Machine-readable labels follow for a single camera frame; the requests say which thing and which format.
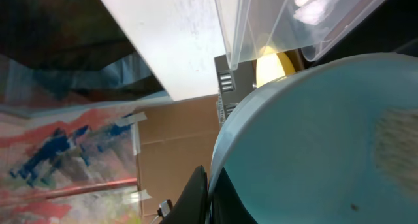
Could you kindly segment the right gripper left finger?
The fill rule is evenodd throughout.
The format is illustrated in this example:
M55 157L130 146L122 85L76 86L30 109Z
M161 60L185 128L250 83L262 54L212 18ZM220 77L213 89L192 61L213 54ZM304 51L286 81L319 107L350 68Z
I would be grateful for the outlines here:
M203 166L197 166L176 204L160 224L205 224L207 186L207 173Z

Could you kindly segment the light blue bowl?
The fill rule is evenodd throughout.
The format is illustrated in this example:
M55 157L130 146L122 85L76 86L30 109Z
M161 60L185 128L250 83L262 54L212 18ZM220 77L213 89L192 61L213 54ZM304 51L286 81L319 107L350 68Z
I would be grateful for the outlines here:
M225 169L257 223L417 222L417 58L346 57L269 82L223 124Z

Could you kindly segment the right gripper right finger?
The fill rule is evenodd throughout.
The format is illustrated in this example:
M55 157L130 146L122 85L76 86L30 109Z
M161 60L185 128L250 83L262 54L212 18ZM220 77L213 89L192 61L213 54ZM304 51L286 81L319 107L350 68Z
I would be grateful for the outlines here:
M214 189L209 220L210 224L257 224L242 204L224 168Z

